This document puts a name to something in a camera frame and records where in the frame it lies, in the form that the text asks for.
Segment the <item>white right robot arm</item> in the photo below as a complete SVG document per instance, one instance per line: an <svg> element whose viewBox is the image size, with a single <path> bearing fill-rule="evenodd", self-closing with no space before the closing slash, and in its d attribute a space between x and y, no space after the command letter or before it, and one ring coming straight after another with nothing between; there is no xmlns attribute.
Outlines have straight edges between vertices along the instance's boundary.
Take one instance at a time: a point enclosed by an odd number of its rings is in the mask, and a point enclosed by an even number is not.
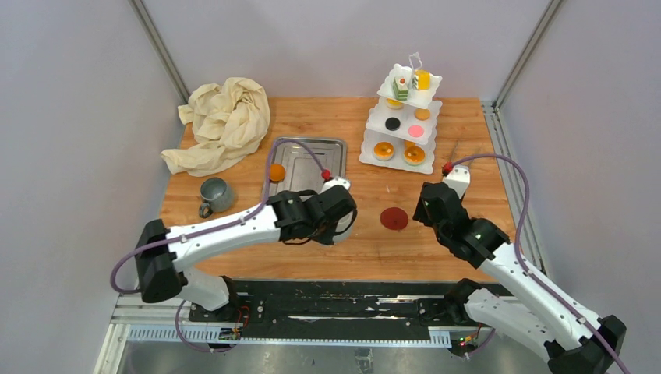
<svg viewBox="0 0 661 374"><path fill-rule="evenodd" d="M512 305L463 279L446 297L452 323L485 324L526 346L553 373L605 373L615 363L624 323L616 316L599 316L529 266L494 223L468 215L449 185L424 183L413 218L431 227L453 256L497 279L520 303Z"/></svg>

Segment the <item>pink sandwich cookie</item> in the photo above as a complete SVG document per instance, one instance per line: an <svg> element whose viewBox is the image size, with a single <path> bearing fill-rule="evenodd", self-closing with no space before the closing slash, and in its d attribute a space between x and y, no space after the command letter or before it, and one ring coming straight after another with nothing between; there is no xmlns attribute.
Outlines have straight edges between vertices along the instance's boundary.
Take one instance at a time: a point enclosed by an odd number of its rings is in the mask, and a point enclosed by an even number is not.
<svg viewBox="0 0 661 374"><path fill-rule="evenodd" d="M426 133L426 130L421 125L410 125L408 127L408 134L412 138L423 137Z"/></svg>

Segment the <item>orange topped tart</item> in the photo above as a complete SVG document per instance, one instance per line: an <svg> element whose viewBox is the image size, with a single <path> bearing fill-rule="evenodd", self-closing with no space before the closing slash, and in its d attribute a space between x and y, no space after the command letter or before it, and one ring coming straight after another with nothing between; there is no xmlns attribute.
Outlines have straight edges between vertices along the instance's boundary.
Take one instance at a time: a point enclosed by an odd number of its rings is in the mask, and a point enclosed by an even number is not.
<svg viewBox="0 0 661 374"><path fill-rule="evenodd" d="M411 166L419 166L424 163L426 152L419 146L409 146L404 151L405 163Z"/></svg>
<svg viewBox="0 0 661 374"><path fill-rule="evenodd" d="M394 146L389 142L379 142L373 148L373 156L378 161L388 161L394 156L394 153Z"/></svg>

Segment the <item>black sandwich cookie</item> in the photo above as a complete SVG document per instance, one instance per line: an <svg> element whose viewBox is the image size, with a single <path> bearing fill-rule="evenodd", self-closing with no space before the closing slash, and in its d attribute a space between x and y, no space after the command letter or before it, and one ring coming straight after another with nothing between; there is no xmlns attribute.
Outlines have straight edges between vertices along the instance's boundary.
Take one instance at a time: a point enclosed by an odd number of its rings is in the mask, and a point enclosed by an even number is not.
<svg viewBox="0 0 661 374"><path fill-rule="evenodd" d="M389 131L397 131L401 126L401 121L399 118L390 117L386 119L384 125Z"/></svg>

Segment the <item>white ceramic mug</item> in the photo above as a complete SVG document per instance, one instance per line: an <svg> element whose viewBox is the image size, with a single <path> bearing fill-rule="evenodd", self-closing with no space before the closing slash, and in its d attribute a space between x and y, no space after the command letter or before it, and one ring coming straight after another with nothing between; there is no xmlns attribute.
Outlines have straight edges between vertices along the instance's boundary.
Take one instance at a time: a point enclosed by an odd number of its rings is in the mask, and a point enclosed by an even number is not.
<svg viewBox="0 0 661 374"><path fill-rule="evenodd" d="M348 214L338 221L338 225L333 237L333 243L344 241L352 233L354 215Z"/></svg>

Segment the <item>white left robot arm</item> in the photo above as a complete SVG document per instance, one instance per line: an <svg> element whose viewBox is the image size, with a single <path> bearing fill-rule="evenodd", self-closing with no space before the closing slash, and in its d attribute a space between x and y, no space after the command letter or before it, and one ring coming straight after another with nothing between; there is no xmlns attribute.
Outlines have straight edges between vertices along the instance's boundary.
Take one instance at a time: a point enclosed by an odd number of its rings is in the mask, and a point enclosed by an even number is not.
<svg viewBox="0 0 661 374"><path fill-rule="evenodd" d="M202 224L167 228L162 220L147 223L134 256L142 301L180 298L202 306L221 322L233 320L239 301L230 280L198 270L197 263L264 243L343 241L357 217L350 188L350 181L334 178L320 192L282 191L248 210Z"/></svg>

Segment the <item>yellow glazed donut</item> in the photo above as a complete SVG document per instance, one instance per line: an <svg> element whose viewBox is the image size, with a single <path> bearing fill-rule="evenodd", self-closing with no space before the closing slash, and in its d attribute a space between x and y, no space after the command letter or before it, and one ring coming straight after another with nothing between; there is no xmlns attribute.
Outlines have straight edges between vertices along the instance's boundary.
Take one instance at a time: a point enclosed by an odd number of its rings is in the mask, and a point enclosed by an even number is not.
<svg viewBox="0 0 661 374"><path fill-rule="evenodd" d="M403 103L392 99L386 99L386 105L393 110L400 110L404 107Z"/></svg>

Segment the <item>yellow cake slice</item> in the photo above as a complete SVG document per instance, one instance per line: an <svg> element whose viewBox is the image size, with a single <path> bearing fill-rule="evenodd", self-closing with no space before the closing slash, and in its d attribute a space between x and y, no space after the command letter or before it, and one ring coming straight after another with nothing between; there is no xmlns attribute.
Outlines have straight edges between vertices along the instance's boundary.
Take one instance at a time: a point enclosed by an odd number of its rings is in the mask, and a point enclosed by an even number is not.
<svg viewBox="0 0 661 374"><path fill-rule="evenodd" d="M412 87L416 90L428 90L431 85L431 75L424 69L416 69L412 74Z"/></svg>

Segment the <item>white and metal tongs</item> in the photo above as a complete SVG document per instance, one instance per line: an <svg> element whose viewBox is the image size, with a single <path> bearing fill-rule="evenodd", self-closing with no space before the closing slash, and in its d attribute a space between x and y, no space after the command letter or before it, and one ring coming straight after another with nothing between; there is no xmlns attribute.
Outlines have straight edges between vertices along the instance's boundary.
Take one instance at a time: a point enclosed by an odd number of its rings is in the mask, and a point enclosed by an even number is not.
<svg viewBox="0 0 661 374"><path fill-rule="evenodd" d="M450 169L452 167L454 167L453 162L460 158L459 157L459 150L458 150L460 143L461 143L461 140L458 139L457 142L454 145L453 150L452 150L452 154L451 154L451 157L450 157L450 160L449 160L450 161L450 166L451 166Z"/></svg>

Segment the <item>yellow round biscuit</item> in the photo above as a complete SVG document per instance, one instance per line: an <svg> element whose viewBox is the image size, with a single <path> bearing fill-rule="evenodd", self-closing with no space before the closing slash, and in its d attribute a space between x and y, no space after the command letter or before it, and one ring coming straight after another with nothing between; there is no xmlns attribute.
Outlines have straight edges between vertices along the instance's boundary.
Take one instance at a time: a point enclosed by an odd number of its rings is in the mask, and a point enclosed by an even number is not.
<svg viewBox="0 0 661 374"><path fill-rule="evenodd" d="M414 116L419 121L426 121L431 117L431 112L429 109L418 108L415 110Z"/></svg>

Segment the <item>green layered cake slice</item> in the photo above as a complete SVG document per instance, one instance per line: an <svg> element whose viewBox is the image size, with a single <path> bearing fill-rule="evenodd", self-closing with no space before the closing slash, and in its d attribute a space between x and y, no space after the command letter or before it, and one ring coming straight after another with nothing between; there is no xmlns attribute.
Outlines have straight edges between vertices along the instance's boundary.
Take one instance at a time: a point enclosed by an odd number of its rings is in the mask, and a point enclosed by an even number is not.
<svg viewBox="0 0 661 374"><path fill-rule="evenodd" d="M397 101L407 101L409 95L408 81L403 76L395 76L392 82L394 99Z"/></svg>

